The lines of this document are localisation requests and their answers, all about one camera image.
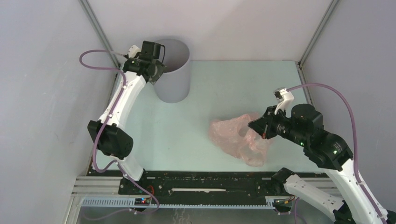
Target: light green tabletop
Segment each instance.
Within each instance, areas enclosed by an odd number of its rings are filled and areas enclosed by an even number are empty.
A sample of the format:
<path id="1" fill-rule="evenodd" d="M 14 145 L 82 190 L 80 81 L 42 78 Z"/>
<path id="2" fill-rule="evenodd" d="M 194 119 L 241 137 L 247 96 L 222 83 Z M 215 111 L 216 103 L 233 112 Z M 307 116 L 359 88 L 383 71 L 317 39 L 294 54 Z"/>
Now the light green tabletop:
<path id="1" fill-rule="evenodd" d="M 132 153 L 146 170 L 249 172 L 286 167 L 295 172 L 321 172 L 304 156 L 302 147 L 279 136 L 262 167 L 246 165 L 208 138 L 213 119 L 231 119 L 249 112 L 263 114 L 268 106 L 277 104 L 275 89 L 299 84 L 291 61 L 192 62 L 191 89 L 183 101 L 162 102 L 151 84 L 140 92 L 125 129 L 134 139 Z M 293 105 L 306 103 L 302 89 L 293 91 L 293 95 Z M 99 167 L 104 167 L 110 158 L 99 151 L 97 160 Z"/>

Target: black cable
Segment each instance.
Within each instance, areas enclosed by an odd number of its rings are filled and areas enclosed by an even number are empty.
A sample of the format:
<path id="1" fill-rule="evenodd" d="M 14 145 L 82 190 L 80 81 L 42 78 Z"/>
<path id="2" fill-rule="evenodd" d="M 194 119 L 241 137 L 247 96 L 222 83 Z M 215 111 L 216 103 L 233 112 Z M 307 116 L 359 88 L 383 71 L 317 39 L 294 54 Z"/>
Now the black cable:
<path id="1" fill-rule="evenodd" d="M 163 63 L 163 60 L 165 59 L 165 45 L 161 44 L 161 47 L 163 47 L 163 56 L 161 61 L 161 63 Z"/>

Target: translucent pink bag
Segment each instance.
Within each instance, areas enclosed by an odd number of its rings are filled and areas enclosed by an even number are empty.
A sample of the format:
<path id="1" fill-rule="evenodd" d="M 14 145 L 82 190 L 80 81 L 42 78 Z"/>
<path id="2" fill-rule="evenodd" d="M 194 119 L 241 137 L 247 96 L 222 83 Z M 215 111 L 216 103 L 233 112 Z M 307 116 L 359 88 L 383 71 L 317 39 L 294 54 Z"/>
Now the translucent pink bag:
<path id="1" fill-rule="evenodd" d="M 259 118 L 257 113 L 244 114 L 231 120 L 214 120 L 209 128 L 209 138 L 225 153 L 242 159 L 247 165 L 264 165 L 272 140 L 264 140 L 248 127 Z"/>

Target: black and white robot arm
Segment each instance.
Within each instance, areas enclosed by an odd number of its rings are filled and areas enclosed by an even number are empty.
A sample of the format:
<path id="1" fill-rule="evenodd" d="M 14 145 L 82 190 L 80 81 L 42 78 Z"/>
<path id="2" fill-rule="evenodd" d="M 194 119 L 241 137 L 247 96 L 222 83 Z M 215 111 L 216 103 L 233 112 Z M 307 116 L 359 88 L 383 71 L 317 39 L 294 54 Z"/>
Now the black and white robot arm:
<path id="1" fill-rule="evenodd" d="M 377 212 L 359 186 L 354 175 L 353 153 L 338 135 L 324 130 L 322 114 L 312 105 L 300 104 L 286 117 L 286 107 L 294 99 L 285 88 L 274 92 L 279 104 L 267 108 L 264 115 L 249 123 L 262 138 L 277 135 L 302 147 L 304 154 L 332 179 L 343 199 L 329 195 L 306 183 L 292 171 L 283 168 L 272 180 L 287 193 L 296 195 L 325 213 L 337 224 L 394 224 L 395 213 L 384 209 L 371 193 L 363 178 L 362 183 L 382 213 Z"/>
<path id="2" fill-rule="evenodd" d="M 164 73 L 165 66 L 158 60 L 162 45 L 144 41 L 142 48 L 133 45 L 122 70 L 125 80 L 120 80 L 109 106 L 98 121 L 90 121 L 88 131 L 93 141 L 99 133 L 103 123 L 106 126 L 99 137 L 97 145 L 104 155 L 116 160 L 119 166 L 135 181 L 143 174 L 143 167 L 131 154 L 133 139 L 124 132 L 127 117 L 140 91 L 147 82 L 155 82 Z"/>

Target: white wall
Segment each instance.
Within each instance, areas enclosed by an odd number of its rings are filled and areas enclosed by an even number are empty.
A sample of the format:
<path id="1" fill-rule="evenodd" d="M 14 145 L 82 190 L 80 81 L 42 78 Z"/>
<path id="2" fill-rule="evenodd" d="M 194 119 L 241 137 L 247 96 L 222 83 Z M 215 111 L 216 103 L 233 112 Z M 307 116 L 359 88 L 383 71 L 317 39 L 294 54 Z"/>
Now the white wall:
<path id="1" fill-rule="evenodd" d="M 78 63 L 102 47 L 77 0 L 3 0 L 0 30 L 0 222 L 61 223 L 114 76 Z"/>
<path id="2" fill-rule="evenodd" d="M 113 48 L 177 37 L 193 60 L 300 60 L 331 0 L 91 0 Z"/>
<path id="3" fill-rule="evenodd" d="M 389 210 L 396 210 L 396 1 L 342 1 L 308 58 L 309 82 L 338 89 L 357 124 L 359 170 Z M 312 88 L 325 127 L 353 147 L 350 119 L 342 101 Z"/>

